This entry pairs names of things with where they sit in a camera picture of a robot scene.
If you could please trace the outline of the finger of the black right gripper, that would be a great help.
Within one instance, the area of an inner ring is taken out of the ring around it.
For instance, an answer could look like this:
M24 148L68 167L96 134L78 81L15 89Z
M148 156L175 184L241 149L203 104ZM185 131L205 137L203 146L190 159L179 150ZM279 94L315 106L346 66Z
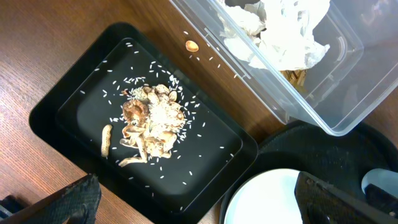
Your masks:
M379 187L369 184L364 189L366 201L370 206L397 218L397 198Z

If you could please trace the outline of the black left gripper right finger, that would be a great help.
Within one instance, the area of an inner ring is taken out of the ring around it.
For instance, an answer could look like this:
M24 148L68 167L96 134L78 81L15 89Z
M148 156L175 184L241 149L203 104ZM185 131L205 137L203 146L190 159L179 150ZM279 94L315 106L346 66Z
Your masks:
M295 198L304 224L397 224L397 218L307 172L298 175Z

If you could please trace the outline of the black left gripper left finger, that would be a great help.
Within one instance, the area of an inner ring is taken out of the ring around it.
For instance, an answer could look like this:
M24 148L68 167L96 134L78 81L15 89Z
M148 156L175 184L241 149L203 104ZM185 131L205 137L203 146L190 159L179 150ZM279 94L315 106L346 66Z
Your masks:
M101 200L98 177L88 174L25 208L8 196L1 201L1 223L83 223L96 221Z

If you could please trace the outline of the blue cup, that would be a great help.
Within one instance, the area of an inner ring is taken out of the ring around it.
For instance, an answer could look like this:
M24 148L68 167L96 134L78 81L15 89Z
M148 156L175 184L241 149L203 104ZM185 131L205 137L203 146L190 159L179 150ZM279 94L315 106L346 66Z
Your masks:
M372 184L397 198L397 181L398 174L396 172L385 169L373 169L364 175L361 181L361 188L365 194L365 189Z

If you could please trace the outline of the grey plate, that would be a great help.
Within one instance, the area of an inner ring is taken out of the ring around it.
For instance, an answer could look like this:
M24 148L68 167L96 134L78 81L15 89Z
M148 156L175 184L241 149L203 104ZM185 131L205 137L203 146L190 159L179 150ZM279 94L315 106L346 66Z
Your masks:
M274 169L262 172L234 193L223 224L302 224L295 198L299 171Z

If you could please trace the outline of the rice and food scraps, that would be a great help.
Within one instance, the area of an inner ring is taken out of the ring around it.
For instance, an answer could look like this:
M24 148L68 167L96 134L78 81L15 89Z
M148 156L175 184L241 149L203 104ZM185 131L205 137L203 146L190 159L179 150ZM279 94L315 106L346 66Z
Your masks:
M241 147L181 76L132 39L93 70L75 110L75 132L171 210L191 205Z

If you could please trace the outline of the white napkin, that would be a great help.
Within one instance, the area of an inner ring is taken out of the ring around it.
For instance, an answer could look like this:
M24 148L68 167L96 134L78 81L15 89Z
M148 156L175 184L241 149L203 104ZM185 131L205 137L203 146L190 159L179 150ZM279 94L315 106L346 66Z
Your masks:
M329 0L261 0L244 7L218 4L279 71L312 68L330 49L313 35L329 10Z

